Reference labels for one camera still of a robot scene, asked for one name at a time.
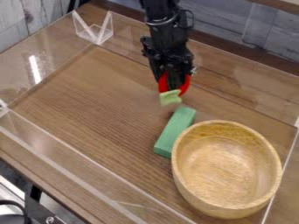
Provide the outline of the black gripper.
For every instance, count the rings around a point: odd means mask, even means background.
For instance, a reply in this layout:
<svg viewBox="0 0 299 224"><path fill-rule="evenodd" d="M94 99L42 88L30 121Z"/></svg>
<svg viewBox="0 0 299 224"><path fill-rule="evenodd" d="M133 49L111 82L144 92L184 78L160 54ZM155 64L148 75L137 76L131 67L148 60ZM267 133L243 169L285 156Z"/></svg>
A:
<svg viewBox="0 0 299 224"><path fill-rule="evenodd" d="M192 52L187 47L177 47L173 50L159 50L153 47L153 41L147 36L140 38L140 42L143 44L141 54L148 59L155 80L159 81L168 72L168 89L179 89L181 92L185 92L189 85L188 75L193 75L196 71L196 67L192 64Z"/></svg>

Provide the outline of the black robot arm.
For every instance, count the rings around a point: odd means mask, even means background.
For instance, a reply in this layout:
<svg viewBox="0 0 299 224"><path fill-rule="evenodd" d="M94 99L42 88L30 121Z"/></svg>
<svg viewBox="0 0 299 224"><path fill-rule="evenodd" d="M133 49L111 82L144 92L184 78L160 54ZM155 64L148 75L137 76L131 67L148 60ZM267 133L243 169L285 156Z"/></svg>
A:
<svg viewBox="0 0 299 224"><path fill-rule="evenodd" d="M187 92L191 77L196 71L193 54L187 47L189 29L189 10L179 6L180 0L139 0L144 9L144 22L149 36L143 36L143 55L148 58L153 78L160 93L180 90Z"/></svg>

